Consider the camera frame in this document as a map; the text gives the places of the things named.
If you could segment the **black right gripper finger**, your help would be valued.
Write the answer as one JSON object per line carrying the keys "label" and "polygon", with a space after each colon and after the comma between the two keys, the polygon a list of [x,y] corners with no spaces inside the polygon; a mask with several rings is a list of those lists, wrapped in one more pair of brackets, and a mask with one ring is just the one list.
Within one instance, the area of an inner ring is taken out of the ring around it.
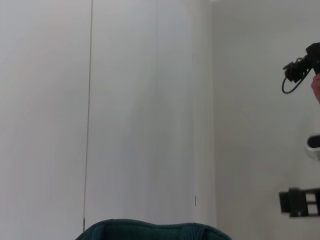
{"label": "black right gripper finger", "polygon": [[320,216],[320,189],[290,188],[278,193],[280,210],[290,218]]}

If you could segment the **person's hand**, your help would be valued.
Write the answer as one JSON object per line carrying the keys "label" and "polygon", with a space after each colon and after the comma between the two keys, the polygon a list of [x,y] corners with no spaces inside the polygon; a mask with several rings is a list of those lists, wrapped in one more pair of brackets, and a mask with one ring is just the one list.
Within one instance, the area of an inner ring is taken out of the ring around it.
{"label": "person's hand", "polygon": [[314,94],[316,100],[320,104],[320,74],[316,74],[313,77],[312,83],[311,83],[311,88],[312,88],[312,91],[313,91],[313,94]]}

